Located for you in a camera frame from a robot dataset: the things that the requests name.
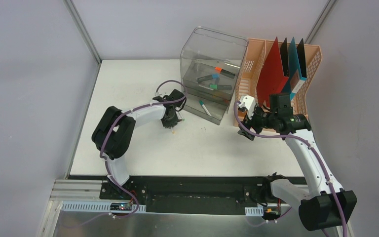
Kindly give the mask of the teal marker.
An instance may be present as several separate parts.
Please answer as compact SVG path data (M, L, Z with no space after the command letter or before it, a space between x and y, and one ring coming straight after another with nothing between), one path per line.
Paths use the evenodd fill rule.
M205 106L204 102L202 100L199 100L199 103L201 105L201 107L203 108L203 110L205 111L205 113L208 115L208 116L212 116L211 113L208 111L207 107Z

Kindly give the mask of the green highlighter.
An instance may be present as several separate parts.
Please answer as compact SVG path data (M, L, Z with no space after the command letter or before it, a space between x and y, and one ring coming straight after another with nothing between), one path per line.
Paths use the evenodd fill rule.
M209 87L211 89L215 89L215 90L232 90L232 86L231 85L222 85L222 84L210 84Z

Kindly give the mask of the blue black marker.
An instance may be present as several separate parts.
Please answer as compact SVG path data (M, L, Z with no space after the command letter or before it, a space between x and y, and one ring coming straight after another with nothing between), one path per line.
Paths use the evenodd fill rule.
M220 78L219 74L210 74L210 75L197 78L197 83L202 83L202 82L210 81L210 80L217 81L219 78Z

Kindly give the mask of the red folder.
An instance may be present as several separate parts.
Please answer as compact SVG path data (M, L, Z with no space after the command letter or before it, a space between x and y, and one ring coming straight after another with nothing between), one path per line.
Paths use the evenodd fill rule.
M289 79L288 46L285 39L279 43L278 38L271 44L262 66L256 92L258 103L270 107L271 94L282 92Z

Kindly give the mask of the clear grey drawer box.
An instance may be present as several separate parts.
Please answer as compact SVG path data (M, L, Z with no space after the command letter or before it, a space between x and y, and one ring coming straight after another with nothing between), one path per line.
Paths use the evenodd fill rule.
M248 39L231 33L198 26L191 33L180 54L181 81L188 92L184 109L219 125L230 107L242 63L247 52ZM219 67L235 74L231 79L218 73ZM219 74L217 81L197 83L197 78ZM215 90L210 84L231 85L232 90ZM202 100L211 113L201 107Z

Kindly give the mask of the orange highlighter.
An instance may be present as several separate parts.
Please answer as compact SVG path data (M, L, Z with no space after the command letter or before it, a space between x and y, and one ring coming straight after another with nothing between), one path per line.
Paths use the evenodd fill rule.
M221 75L225 75L226 77L229 77L231 79L234 79L235 78L235 74L228 71L228 70L225 70L225 69L222 69L222 68L219 68L219 67L216 67L215 70L220 73Z

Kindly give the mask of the teal notebook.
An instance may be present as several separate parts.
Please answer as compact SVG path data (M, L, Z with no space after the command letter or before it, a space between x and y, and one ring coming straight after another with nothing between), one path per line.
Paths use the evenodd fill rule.
M307 79L304 41L296 43L293 37L288 46L289 78L282 92L288 93L292 101Z

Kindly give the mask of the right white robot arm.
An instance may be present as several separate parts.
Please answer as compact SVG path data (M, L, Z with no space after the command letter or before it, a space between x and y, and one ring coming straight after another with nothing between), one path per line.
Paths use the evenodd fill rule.
M238 134L254 138L280 138L294 154L308 191L298 188L282 175L270 175L261 187L261 198L273 202L277 198L296 209L308 231L340 226L342 236L349 236L348 221L357 204L354 191L347 191L335 178L323 159L308 119L295 114L288 93L269 96L269 111L264 111L254 97L245 95L235 100L233 112Z

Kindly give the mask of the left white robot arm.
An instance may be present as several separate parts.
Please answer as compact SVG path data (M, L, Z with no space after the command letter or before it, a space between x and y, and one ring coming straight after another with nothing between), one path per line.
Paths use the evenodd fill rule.
M152 121L160 121L166 129L174 128L182 121L178 111L186 102L186 96L174 89L169 95L156 96L149 104L122 111L115 106L106 109L92 133L91 140L105 160L109 179L114 183L112 193L118 199L130 196L130 178L125 162L135 128Z

